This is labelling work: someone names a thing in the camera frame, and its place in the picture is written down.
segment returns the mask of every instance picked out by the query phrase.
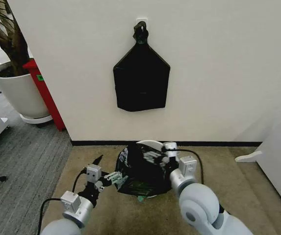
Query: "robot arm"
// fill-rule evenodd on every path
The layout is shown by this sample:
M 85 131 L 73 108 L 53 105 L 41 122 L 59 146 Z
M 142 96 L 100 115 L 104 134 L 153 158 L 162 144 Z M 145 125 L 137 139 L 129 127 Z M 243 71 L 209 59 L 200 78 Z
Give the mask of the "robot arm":
M 141 141 L 140 143 L 165 152 L 161 163 L 169 171 L 172 188 L 179 198 L 181 215 L 200 234 L 252 235 L 239 219 L 220 206 L 217 196 L 209 187 L 196 183 L 194 173 L 197 160 L 193 156 L 178 159 L 175 142 L 162 144 L 157 141 Z M 70 191 L 63 194 L 61 201 L 65 209 L 64 218 L 51 222 L 41 235 L 80 235 L 81 229 L 88 223 L 99 193 L 104 187 L 121 179 L 120 172 L 102 176 L 101 167 L 89 165 L 85 190 L 78 194 Z
M 164 143 L 163 148 L 166 152 L 177 149 L 173 143 Z M 202 235 L 252 235 L 243 222 L 221 207 L 217 196 L 209 187 L 196 183 L 196 167 L 197 160 L 193 156 L 182 157 L 179 167 L 170 174 L 183 219 Z

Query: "black garbage bag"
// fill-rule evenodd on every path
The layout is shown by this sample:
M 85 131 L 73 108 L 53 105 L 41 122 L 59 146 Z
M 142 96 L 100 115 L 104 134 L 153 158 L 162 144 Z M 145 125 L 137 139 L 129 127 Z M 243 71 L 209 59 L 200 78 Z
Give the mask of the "black garbage bag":
M 118 192 L 136 196 L 153 196 L 166 193 L 171 189 L 168 173 L 159 164 L 148 162 L 144 154 L 162 153 L 143 144 L 131 144 L 120 152 L 115 171 L 123 175 L 116 183 Z
M 130 112 L 164 108 L 170 66 L 148 45 L 144 21 L 134 31 L 136 44 L 113 68 L 117 107 Z

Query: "carpet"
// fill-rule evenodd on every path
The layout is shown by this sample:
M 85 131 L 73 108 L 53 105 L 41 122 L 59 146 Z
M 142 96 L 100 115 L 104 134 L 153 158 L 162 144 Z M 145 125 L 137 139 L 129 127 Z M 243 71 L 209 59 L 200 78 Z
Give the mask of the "carpet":
M 0 94 L 0 117 L 10 128 L 0 135 L 0 235 L 35 234 L 41 203 L 51 197 L 72 145 L 53 123 L 24 123 Z
M 104 156 L 100 166 L 104 171 L 112 172 L 118 153 L 123 148 L 124 146 L 74 146 L 53 196 L 60 197 L 66 190 L 71 190 L 77 174 L 101 154 Z M 255 148 L 187 146 L 183 148 L 194 149 L 199 153 L 204 163 L 205 184 L 216 193 L 227 211 L 240 218 L 254 234 L 281 235 L 281 198 L 272 186 L 268 185 L 268 181 L 255 163 L 248 167 L 234 161 L 237 155 L 248 154 Z M 200 180 L 199 167 L 196 176 Z M 253 177 L 257 178 L 255 186 L 253 186 L 255 183 Z M 84 183 L 85 177 L 81 176 L 76 192 L 83 189 Z M 62 212 L 60 202 L 50 202 L 43 219 L 43 227 L 55 219 L 62 218 Z M 114 186 L 111 186 L 105 188 L 99 195 L 97 206 L 93 209 L 87 228 L 82 234 L 194 235 L 198 233 L 182 220 L 178 200 L 172 191 L 145 199 L 140 203 L 135 196 L 120 194 Z

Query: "green label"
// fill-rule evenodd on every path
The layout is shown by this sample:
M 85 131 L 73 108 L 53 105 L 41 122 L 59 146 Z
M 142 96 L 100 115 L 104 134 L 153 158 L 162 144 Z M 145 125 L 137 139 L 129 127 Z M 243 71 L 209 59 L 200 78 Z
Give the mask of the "green label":
M 44 81 L 43 76 L 42 75 L 37 75 L 38 81 Z

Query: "potted plant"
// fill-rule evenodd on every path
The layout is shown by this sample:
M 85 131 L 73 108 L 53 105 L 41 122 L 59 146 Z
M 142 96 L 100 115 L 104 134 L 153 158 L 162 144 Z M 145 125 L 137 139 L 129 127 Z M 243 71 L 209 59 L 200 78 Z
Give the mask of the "potted plant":
M 28 46 L 6 0 L 0 0 L 0 47 L 10 59 L 0 64 L 1 91 L 25 122 L 47 119 L 48 109 L 31 75 L 23 68 L 29 61 Z

